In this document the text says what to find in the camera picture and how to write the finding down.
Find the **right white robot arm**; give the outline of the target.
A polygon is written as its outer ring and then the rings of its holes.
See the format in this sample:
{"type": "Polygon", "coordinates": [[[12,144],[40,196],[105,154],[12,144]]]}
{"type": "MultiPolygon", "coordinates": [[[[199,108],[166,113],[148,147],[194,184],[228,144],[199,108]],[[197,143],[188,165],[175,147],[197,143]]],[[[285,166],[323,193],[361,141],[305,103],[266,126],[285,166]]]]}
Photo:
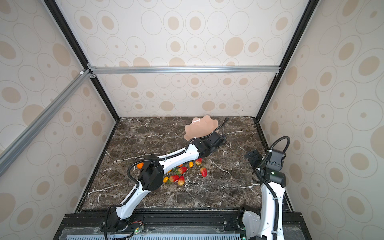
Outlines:
{"type": "Polygon", "coordinates": [[[243,206],[239,212],[240,227],[246,231],[247,240],[283,240],[283,197],[286,175],[281,172],[290,137],[277,139],[263,157],[257,150],[244,155],[260,183],[262,208],[260,214],[243,206]]]}

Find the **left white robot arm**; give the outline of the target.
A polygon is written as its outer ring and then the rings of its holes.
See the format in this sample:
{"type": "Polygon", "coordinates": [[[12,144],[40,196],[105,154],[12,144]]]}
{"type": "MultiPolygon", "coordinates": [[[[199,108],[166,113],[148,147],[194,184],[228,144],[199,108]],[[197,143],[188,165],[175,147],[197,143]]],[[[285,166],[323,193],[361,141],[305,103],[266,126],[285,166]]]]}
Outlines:
{"type": "Polygon", "coordinates": [[[138,204],[150,192],[163,185],[166,172],[186,162],[209,157],[226,142],[225,134],[212,132],[207,136],[189,140],[186,147],[173,153],[132,164],[128,168],[127,175],[134,182],[134,186],[120,204],[108,207],[103,226],[105,239],[108,239],[108,232],[117,232],[125,228],[123,223],[131,217],[138,204]]]}

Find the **pink scalloped fruit bowl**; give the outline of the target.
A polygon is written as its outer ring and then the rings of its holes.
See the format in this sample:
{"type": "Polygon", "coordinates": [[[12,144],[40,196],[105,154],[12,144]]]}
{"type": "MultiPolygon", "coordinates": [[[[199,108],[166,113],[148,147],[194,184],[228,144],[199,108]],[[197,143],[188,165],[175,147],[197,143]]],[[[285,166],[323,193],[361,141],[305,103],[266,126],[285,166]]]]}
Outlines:
{"type": "Polygon", "coordinates": [[[189,141],[194,138],[206,136],[218,126],[218,120],[214,120],[208,115],[202,118],[193,118],[192,122],[185,126],[184,139],[189,141]]]}

